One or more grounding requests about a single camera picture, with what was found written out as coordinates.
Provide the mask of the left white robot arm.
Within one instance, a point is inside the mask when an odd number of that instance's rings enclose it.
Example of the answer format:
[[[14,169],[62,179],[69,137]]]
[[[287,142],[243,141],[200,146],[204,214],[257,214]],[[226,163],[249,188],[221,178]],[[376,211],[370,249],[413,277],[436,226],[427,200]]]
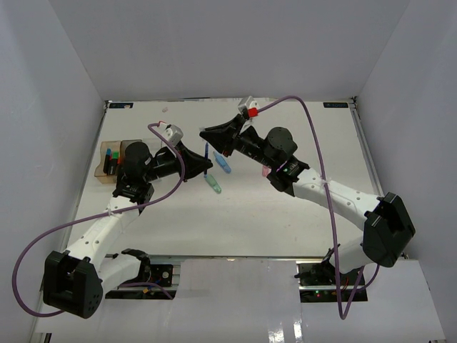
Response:
[[[185,180],[213,166],[208,157],[178,142],[174,150],[163,146],[156,154],[142,141],[129,144],[118,170],[116,188],[104,212],[64,252],[52,252],[44,265],[44,303],[87,319],[98,309],[105,293],[126,281],[147,283],[151,268],[146,253],[125,249],[113,259],[106,255],[114,242],[142,213],[151,200],[152,182],[172,174]]]

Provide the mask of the orange cap black highlighter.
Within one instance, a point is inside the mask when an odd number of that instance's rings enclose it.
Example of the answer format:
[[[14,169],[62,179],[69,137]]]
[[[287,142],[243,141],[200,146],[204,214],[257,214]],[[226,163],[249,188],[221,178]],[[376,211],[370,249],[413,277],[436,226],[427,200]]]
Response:
[[[123,157],[119,155],[116,165],[116,176],[121,176],[123,173]]]

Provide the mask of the green transparent highlighter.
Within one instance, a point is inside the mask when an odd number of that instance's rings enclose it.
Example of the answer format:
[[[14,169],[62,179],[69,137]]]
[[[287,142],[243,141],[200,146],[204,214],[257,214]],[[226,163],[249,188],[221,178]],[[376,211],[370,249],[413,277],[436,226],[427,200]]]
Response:
[[[222,192],[221,186],[212,175],[206,175],[206,182],[217,194],[220,194]]]

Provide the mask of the green cap black highlighter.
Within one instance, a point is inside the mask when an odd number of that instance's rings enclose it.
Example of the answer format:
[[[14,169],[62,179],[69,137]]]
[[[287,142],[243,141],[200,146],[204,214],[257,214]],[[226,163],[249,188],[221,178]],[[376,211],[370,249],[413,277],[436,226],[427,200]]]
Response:
[[[108,175],[115,175],[118,161],[119,161],[119,153],[117,151],[114,151],[111,154],[111,158],[109,160]]]

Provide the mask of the blue pen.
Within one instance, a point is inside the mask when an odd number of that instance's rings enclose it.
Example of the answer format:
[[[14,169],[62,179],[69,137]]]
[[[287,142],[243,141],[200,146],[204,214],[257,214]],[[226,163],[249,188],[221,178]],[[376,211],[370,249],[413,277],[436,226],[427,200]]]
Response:
[[[205,143],[205,147],[204,147],[204,158],[205,158],[205,159],[209,159],[209,143],[208,143],[208,142]],[[208,168],[206,168],[206,169],[204,170],[204,178],[207,177],[207,174],[208,174]]]

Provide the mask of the blue cap black highlighter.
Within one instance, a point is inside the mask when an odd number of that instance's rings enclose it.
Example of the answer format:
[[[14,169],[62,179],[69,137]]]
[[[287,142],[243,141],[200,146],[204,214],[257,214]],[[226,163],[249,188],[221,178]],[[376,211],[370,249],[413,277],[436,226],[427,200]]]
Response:
[[[103,165],[103,173],[105,173],[105,175],[109,175],[110,163],[111,163],[111,149],[108,148],[105,153],[104,165]]]

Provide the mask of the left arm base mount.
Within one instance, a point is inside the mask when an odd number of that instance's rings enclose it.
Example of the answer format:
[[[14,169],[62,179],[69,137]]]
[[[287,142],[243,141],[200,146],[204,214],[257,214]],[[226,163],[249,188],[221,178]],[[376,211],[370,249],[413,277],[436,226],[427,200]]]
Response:
[[[141,250],[125,249],[112,256],[113,262],[127,262],[135,259],[135,275],[130,279],[122,279],[112,290],[105,291],[106,299],[123,300],[172,300],[176,296],[178,281],[174,281],[175,266],[165,262],[154,262]]]

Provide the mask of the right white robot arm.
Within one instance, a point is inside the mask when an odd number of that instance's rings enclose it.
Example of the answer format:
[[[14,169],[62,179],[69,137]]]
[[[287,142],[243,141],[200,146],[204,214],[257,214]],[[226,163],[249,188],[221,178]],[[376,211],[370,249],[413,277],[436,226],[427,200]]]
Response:
[[[416,233],[400,196],[389,192],[380,197],[326,181],[293,155],[298,147],[288,129],[277,126],[261,138],[245,123],[238,114],[225,124],[203,129],[199,135],[224,156],[238,151],[270,168],[267,178],[279,192],[333,210],[361,230],[361,237],[324,257],[322,275],[329,284],[340,284],[349,272],[367,264],[394,266]]]

